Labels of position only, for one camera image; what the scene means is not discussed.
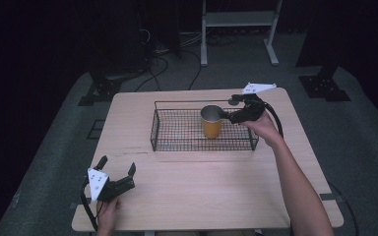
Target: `metal cup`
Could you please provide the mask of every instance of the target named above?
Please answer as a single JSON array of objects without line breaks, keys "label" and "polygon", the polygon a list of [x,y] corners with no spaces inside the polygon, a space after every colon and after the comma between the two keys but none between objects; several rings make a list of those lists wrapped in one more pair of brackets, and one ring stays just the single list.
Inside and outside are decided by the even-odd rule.
[{"label": "metal cup", "polygon": [[208,139],[216,139],[221,130],[222,109],[216,105],[207,105],[201,110],[202,128]]}]

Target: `human arm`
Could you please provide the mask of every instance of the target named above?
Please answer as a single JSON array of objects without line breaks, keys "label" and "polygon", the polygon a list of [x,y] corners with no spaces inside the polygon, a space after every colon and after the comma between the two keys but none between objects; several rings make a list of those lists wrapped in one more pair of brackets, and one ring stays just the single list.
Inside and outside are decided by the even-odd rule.
[{"label": "human arm", "polygon": [[269,114],[264,112],[259,120],[246,121],[241,125],[249,127],[262,137],[275,153],[283,200],[294,234],[334,235],[318,194],[300,169]]},{"label": "human arm", "polygon": [[97,202],[97,236],[111,236],[115,230],[117,210],[121,205],[119,196],[109,203]]}]

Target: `gray carpet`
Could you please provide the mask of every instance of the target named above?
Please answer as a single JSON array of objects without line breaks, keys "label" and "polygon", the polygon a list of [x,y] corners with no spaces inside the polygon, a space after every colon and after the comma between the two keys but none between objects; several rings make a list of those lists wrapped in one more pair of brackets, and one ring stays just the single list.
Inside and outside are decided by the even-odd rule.
[{"label": "gray carpet", "polygon": [[[243,88],[248,82],[285,88],[290,95],[306,135],[327,177],[343,192],[358,223],[360,235],[378,235],[378,111],[363,93],[357,79],[342,68],[334,80],[351,101],[327,102],[308,98],[298,76],[315,75],[319,67],[296,68],[305,34],[277,34],[275,51],[281,64],[273,67],[262,35],[240,36],[236,43],[209,49],[209,66],[202,68],[192,89]],[[187,47],[199,55],[199,46]],[[167,70],[157,77],[161,90],[186,90],[199,70],[191,53],[161,56]],[[153,73],[164,61],[154,59]],[[121,91],[134,91],[151,77],[147,73],[127,81]],[[88,235],[72,230],[71,221],[97,140],[87,139],[97,119],[104,119],[109,102],[78,106],[92,80],[83,74],[66,97],[43,140],[17,195],[0,222],[0,235]],[[154,80],[139,91],[157,90]],[[354,235],[355,229],[345,203],[345,217],[336,235]],[[266,229],[265,235],[288,235],[285,229]]]}]

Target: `human hand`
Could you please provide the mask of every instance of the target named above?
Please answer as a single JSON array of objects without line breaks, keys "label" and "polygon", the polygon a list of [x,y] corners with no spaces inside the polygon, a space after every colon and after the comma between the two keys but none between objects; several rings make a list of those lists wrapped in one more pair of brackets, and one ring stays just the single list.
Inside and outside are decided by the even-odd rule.
[{"label": "human hand", "polygon": [[97,236],[110,236],[115,230],[115,223],[117,219],[117,210],[121,206],[119,196],[109,203],[97,202]]},{"label": "human hand", "polygon": [[262,116],[257,121],[245,121],[240,123],[240,125],[253,130],[254,133],[263,138],[266,144],[272,148],[283,140],[267,111],[263,112]]}]

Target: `metal mesh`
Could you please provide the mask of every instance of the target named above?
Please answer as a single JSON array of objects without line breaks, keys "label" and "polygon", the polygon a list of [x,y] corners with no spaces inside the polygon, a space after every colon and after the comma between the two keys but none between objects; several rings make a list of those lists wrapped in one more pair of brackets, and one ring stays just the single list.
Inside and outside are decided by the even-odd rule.
[{"label": "metal mesh", "polygon": [[[237,109],[224,109],[233,112]],[[258,136],[244,126],[222,119],[216,139],[204,136],[200,109],[156,109],[151,142],[154,151],[254,150]]]}]

